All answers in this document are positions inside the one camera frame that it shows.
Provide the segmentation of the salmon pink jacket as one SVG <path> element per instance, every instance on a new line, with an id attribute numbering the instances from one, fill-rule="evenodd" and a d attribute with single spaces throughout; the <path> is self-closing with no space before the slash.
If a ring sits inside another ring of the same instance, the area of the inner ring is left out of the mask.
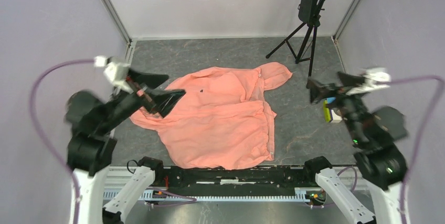
<path id="1" fill-rule="evenodd" d="M 181 168 L 251 168 L 274 159 L 276 114 L 264 92 L 291 77 L 291 71 L 278 62 L 253 69 L 207 68 L 167 86 L 186 93 L 166 117 L 140 109 L 130 119 L 156 131 Z"/>

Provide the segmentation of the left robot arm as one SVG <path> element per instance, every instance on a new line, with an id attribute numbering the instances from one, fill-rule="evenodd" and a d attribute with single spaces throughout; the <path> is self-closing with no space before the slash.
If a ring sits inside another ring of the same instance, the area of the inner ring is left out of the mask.
<path id="1" fill-rule="evenodd" d="M 117 144 L 111 131 L 141 108 L 166 117 L 185 95 L 183 89 L 160 89 L 168 80 L 166 74 L 132 69 L 105 70 L 104 74 L 121 93 L 102 102 L 88 91 L 77 92 L 69 99 L 66 113 L 72 131 L 67 166 L 77 181 L 71 217 L 78 223 L 124 223 L 143 192 L 164 181 L 163 162 L 143 157 L 121 191 L 107 204 L 103 203 L 105 181 Z"/>

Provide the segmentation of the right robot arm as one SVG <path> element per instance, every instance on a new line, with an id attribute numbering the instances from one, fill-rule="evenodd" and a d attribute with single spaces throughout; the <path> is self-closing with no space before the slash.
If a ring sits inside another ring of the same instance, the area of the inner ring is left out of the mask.
<path id="1" fill-rule="evenodd" d="M 396 223 L 395 191 L 402 186 L 407 162 L 395 143 L 408 134 L 405 118 L 390 106 L 371 112 L 362 100 L 370 92 L 388 88 L 391 77 L 385 68 L 370 68 L 357 76 L 339 72 L 337 76 L 340 85 L 308 78 L 310 102 L 333 98 L 327 107 L 339 112 L 358 149 L 356 167 L 374 197 L 374 210 L 368 210 L 353 195 L 323 156 L 304 163 L 303 180 L 326 192 L 349 223 Z"/>

